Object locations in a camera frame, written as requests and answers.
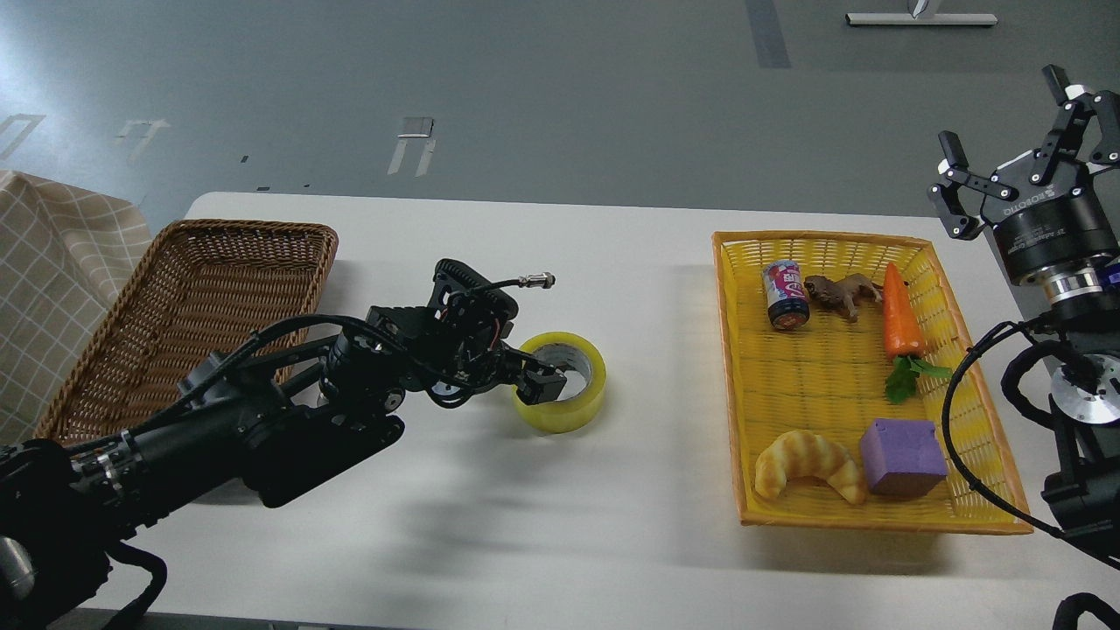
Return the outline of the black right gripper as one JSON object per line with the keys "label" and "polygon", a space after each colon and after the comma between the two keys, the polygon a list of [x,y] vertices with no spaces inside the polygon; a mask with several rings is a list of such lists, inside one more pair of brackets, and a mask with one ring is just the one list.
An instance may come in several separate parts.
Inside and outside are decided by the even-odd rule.
{"label": "black right gripper", "polygon": [[[969,172],[959,136],[941,131],[944,159],[927,200],[949,238],[976,240],[992,226],[1004,271],[1016,286],[1039,282],[1040,272],[1073,265],[1103,266],[1117,256],[1117,238],[1095,191],[1095,176],[1117,168],[1117,93],[1073,84],[1064,68],[1040,68],[1060,114],[1036,151],[1001,164],[991,177]],[[1089,124],[1100,129],[1096,147],[1080,154]],[[988,197],[981,219],[965,211],[961,189]]]}

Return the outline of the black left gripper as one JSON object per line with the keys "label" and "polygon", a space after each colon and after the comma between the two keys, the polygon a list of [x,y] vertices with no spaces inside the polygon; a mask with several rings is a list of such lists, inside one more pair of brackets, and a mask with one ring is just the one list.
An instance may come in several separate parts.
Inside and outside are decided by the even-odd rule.
{"label": "black left gripper", "polygon": [[567,364],[552,364],[501,337],[504,324],[409,324],[396,332],[396,387],[432,399],[469,399],[514,385],[521,404],[554,404]]}

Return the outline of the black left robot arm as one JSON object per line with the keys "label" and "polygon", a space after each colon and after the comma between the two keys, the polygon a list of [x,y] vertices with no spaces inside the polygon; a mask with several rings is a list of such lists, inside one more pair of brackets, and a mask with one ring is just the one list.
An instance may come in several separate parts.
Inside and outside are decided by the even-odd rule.
{"label": "black left robot arm", "polygon": [[130,545],[141,527],[236,479],[268,508],[307,494],[395,443],[409,392],[455,410],[508,385],[521,404],[556,404],[564,368],[507,343],[508,288],[553,284],[549,272],[489,282],[444,259],[424,306],[280,319],[213,352],[176,402],[133,428],[4,445],[4,629],[44,629],[93,597],[113,564],[150,574],[109,619],[131,629],[167,582],[165,560]]}

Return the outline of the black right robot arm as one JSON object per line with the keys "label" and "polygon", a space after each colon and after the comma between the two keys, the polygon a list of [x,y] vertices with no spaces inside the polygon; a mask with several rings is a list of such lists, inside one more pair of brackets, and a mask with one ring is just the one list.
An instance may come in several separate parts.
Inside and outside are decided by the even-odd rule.
{"label": "black right robot arm", "polygon": [[[927,196],[948,237],[972,241],[990,230],[1008,282],[1039,287],[1048,302],[1036,318],[997,323],[969,348],[948,380],[941,434],[969,489],[1116,569],[1117,237],[1095,178],[1117,168],[1117,95],[1075,84],[1056,65],[1040,72],[1060,112],[1039,147],[981,177],[970,172],[956,133],[937,136],[944,157]],[[1053,436],[1060,470],[1040,491],[1053,525],[996,495],[949,433],[956,387],[977,360],[1016,333],[1028,346],[1005,368],[1000,388],[1016,411]]]}

